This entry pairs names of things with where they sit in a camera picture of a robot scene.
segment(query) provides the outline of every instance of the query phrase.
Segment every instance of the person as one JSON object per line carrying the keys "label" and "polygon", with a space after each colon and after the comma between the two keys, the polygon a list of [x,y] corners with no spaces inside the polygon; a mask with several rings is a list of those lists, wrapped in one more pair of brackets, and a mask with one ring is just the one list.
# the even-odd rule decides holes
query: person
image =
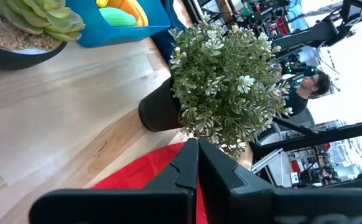
{"label": "person", "polygon": [[323,95],[329,91],[329,88],[330,77],[323,71],[317,70],[315,75],[304,77],[298,88],[290,88],[289,94],[284,96],[285,108],[292,108],[291,116],[295,116],[306,109],[311,96]]}

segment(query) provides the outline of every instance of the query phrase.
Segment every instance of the yellow object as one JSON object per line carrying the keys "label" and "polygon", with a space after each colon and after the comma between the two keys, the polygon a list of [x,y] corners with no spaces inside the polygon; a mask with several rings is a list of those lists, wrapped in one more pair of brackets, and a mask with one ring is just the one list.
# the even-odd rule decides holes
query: yellow object
{"label": "yellow object", "polygon": [[109,0],[96,0],[98,7],[105,7],[108,4]]}
{"label": "yellow object", "polygon": [[107,0],[106,6],[115,7],[133,15],[137,20],[137,26],[148,26],[148,17],[137,0]]}

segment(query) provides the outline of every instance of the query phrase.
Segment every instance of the blue container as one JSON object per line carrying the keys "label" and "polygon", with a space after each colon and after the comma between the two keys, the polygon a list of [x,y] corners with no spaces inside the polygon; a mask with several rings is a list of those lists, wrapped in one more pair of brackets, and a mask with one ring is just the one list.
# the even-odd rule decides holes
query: blue container
{"label": "blue container", "polygon": [[169,28],[169,18],[160,0],[137,1],[148,17],[148,26],[113,27],[104,20],[95,0],[67,0],[67,6],[79,14],[86,24],[78,43],[83,47],[101,47],[135,42]]}

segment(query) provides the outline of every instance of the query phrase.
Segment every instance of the dark hair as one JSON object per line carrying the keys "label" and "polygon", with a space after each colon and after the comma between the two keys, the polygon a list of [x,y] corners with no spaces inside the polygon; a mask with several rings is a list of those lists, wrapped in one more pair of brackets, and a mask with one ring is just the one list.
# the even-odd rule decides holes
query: dark hair
{"label": "dark hair", "polygon": [[317,70],[318,81],[317,88],[318,90],[313,92],[313,95],[323,95],[327,93],[330,89],[330,77],[323,71]]}

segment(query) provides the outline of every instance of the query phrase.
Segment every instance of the small green plant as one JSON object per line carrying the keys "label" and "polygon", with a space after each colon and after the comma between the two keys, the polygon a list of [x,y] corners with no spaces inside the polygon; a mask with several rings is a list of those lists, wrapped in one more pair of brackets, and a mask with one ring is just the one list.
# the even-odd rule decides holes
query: small green plant
{"label": "small green plant", "polygon": [[28,34],[48,35],[62,41],[77,41],[85,28],[83,19],[65,7],[65,0],[0,0],[0,16]]}
{"label": "small green plant", "polygon": [[237,158],[243,144],[269,128],[275,115],[291,114],[282,97],[289,86],[278,84],[274,59],[281,48],[238,26],[223,37],[221,27],[207,20],[204,15],[185,32],[170,30],[172,91],[180,100],[184,131]]}

